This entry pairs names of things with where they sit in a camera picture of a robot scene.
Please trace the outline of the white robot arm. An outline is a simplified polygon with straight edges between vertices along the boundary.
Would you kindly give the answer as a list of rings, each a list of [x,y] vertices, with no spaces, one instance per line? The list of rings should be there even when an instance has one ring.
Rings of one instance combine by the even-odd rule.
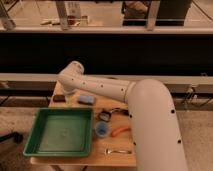
[[[128,105],[137,171],[188,171],[174,102],[162,82],[87,76],[78,61],[67,65],[57,79],[66,93],[77,88]]]

